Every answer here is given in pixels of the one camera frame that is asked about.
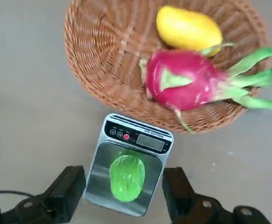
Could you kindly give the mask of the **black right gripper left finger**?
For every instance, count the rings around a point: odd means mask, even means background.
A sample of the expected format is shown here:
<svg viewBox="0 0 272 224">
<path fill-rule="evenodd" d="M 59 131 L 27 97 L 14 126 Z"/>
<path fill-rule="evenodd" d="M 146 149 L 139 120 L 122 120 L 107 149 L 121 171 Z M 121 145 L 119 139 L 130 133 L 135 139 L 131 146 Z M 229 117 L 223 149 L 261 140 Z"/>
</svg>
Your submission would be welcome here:
<svg viewBox="0 0 272 224">
<path fill-rule="evenodd" d="M 11 210 L 1 212 L 0 209 L 0 224 L 67 224 L 77 208 L 85 187 L 83 166 L 67 166 L 39 195 L 0 190 L 0 194 L 26 196 Z"/>
</svg>

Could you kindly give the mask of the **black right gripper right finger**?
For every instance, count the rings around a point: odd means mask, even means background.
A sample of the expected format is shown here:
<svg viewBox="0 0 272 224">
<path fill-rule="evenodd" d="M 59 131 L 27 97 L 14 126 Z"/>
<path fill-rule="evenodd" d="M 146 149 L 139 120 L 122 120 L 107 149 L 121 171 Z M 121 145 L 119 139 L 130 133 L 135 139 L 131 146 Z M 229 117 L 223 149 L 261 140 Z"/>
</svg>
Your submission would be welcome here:
<svg viewBox="0 0 272 224">
<path fill-rule="evenodd" d="M 162 189 L 172 224 L 268 224 L 259 210 L 236 206 L 232 212 L 209 196 L 196 193 L 181 167 L 165 168 Z"/>
</svg>

